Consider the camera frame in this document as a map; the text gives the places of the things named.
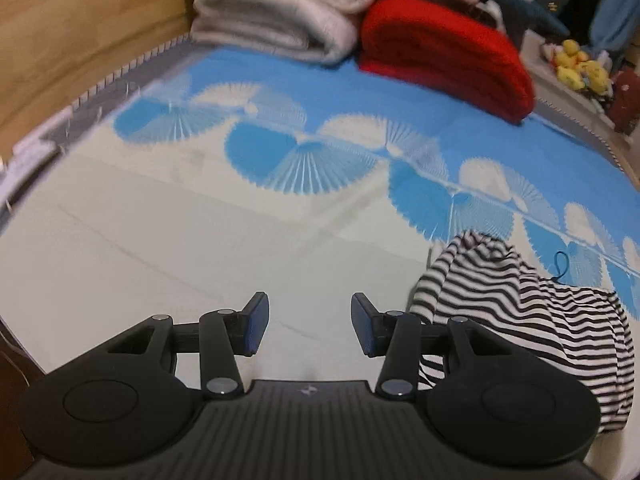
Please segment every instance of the white cloth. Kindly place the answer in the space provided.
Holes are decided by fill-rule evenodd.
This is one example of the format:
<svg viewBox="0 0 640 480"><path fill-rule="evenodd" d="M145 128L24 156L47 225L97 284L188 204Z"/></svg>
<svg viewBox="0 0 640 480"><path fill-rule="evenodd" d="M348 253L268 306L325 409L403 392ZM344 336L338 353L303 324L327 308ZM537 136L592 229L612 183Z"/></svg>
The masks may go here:
<svg viewBox="0 0 640 480"><path fill-rule="evenodd" d="M347 57L358 39L342 13L363 12L373 1L194 0L191 36L330 65Z"/></svg>

